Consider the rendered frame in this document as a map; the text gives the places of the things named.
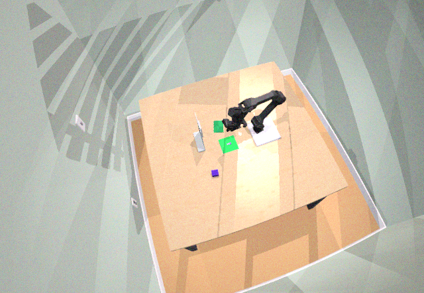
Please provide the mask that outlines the light grey flat panel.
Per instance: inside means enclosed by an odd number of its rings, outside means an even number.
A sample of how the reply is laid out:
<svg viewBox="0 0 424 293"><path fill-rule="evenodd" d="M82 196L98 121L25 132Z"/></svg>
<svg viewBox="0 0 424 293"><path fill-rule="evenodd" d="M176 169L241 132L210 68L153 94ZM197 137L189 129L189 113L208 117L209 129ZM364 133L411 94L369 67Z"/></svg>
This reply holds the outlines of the light grey flat panel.
<svg viewBox="0 0 424 293"><path fill-rule="evenodd" d="M194 132L193 135L194 135L194 138L195 138L195 142L196 142L196 145L197 145L198 152L203 152L203 151L205 151L205 146L204 146L203 138L202 138L203 133L202 133L202 130L201 130L200 122L198 120L197 120L197 124L198 124L199 131Z"/></svg>

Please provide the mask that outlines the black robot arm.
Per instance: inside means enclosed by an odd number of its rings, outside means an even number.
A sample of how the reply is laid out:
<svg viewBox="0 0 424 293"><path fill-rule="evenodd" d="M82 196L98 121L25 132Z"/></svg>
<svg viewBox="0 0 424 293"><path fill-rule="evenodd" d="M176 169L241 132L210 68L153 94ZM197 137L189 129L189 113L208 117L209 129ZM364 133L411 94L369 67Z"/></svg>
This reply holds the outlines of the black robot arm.
<svg viewBox="0 0 424 293"><path fill-rule="evenodd" d="M254 117L250 120L253 125L254 132L258 134L262 132L263 128L265 127L265 117L267 117L277 105L281 105L286 102L286 97L281 91L271 90L267 94L260 95L255 98L250 97L245 99L241 103L238 103L238 107L230 107L228 110L228 116L232 118L240 117L244 119L248 112L251 112L252 110L256 109L258 105L270 100L271 102L267 105L263 112L261 112L259 115L254 115Z"/></svg>

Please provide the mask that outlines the green square marked area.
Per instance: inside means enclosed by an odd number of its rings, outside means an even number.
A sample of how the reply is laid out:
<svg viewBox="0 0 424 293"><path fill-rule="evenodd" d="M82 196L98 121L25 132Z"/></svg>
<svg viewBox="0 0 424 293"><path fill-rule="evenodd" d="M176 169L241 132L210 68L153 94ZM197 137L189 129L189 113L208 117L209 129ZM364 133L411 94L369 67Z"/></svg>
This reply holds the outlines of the green square marked area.
<svg viewBox="0 0 424 293"><path fill-rule="evenodd" d="M237 142L234 138L234 135L226 137L224 139L220 139L218 141L219 141L219 144L220 144L221 149L223 151L223 154L225 154L227 152L231 152L231 151L236 150L236 149L239 149ZM227 143L231 143L231 145L227 145Z"/></svg>

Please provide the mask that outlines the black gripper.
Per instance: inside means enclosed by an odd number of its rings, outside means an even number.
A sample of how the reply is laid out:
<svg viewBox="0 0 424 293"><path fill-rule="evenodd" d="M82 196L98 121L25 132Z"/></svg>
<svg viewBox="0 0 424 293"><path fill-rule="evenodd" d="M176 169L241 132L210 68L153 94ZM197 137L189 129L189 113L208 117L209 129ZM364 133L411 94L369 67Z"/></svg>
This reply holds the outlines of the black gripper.
<svg viewBox="0 0 424 293"><path fill-rule="evenodd" d="M243 127L248 126L248 123L246 122L245 119L242 119L240 117L234 117L234 118L231 118L231 119L232 119L232 121L229 121L229 119L223 119L222 120L222 123L227 128L227 132L230 131L230 130L232 132L232 131L235 131L239 128L242 128L241 124L243 124Z"/></svg>

